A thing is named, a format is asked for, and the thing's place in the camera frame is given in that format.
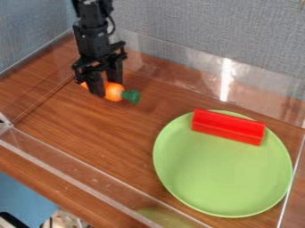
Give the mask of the black blue robot arm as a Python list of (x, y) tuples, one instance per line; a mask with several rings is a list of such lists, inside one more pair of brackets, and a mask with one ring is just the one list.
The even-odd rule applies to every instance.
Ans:
[(84, 83), (96, 96), (104, 98), (107, 81), (123, 84), (123, 60), (127, 58), (125, 42), (109, 42), (115, 28), (108, 31), (108, 23), (115, 25), (111, 13), (113, 0), (71, 0), (77, 20), (72, 25), (79, 60), (71, 65), (77, 84)]

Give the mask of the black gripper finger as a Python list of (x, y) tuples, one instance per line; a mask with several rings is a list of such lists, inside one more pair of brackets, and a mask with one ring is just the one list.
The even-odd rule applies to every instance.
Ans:
[(116, 84), (123, 84), (123, 61), (116, 60), (109, 64), (108, 69), (105, 70), (107, 80)]
[(96, 96), (104, 98), (103, 78), (99, 72), (89, 72), (85, 76), (88, 90)]

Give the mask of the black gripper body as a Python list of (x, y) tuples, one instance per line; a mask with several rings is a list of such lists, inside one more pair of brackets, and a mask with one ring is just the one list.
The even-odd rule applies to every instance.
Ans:
[(72, 25), (80, 58), (71, 65), (76, 82), (81, 83), (89, 72), (105, 72), (109, 64), (127, 58), (125, 42), (109, 43), (107, 24), (99, 28), (84, 28), (79, 22)]

